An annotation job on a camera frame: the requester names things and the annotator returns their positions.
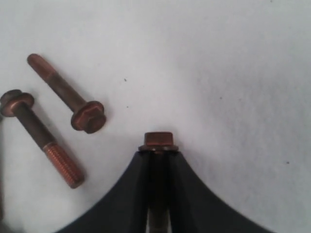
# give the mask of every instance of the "rusty bolt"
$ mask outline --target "rusty bolt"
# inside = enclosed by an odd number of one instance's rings
[[[77,188],[83,183],[84,175],[31,110],[34,101],[33,96],[28,93],[22,93],[20,90],[11,90],[0,98],[0,112],[5,117],[17,117],[67,184],[71,188]]]
[[[149,132],[145,134],[145,143],[139,151],[152,151],[149,167],[149,233],[168,232],[168,157],[166,151],[176,152],[171,132]]]
[[[98,101],[86,102],[58,73],[38,54],[27,58],[28,64],[50,86],[59,98],[73,111],[71,125],[75,130],[94,133],[106,122],[104,106]]]
[[[149,132],[145,133],[145,143],[140,146],[139,151],[178,151],[174,145],[171,132]]]

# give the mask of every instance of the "copper-coated threads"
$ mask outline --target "copper-coated threads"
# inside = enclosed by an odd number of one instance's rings
[[[75,130],[94,133],[102,128],[106,122],[106,117],[104,115],[104,106],[100,102],[86,102],[56,72],[56,70],[38,54],[29,55],[27,62],[73,111],[71,125]]]
[[[71,188],[77,188],[84,181],[84,175],[63,148],[56,143],[47,144],[43,151]]]

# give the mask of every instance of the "white paper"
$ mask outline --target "white paper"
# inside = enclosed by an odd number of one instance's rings
[[[310,12],[309,0],[0,1],[0,94],[33,94],[33,110],[87,173],[71,190],[5,118],[3,223],[63,228],[115,184],[145,132],[171,131],[230,206],[278,233],[311,232]],[[102,130],[71,128],[31,53],[105,105]]]

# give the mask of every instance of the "threaded shank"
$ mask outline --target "threaded shank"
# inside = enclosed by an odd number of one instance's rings
[[[77,188],[84,182],[83,172],[58,144],[48,144],[43,151],[71,188]]]

